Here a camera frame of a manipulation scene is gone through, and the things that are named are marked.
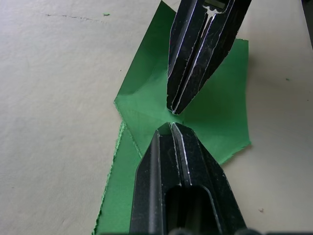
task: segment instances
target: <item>table surface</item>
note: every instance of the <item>table surface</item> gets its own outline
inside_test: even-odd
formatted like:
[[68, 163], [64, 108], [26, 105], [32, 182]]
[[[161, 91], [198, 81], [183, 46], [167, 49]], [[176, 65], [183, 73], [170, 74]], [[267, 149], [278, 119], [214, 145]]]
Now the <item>table surface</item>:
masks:
[[[121, 122], [113, 100], [158, 4], [0, 0], [0, 234], [91, 233]], [[313, 51], [301, 1], [253, 0], [238, 38], [249, 40], [252, 146], [224, 170], [249, 227], [312, 231]]]

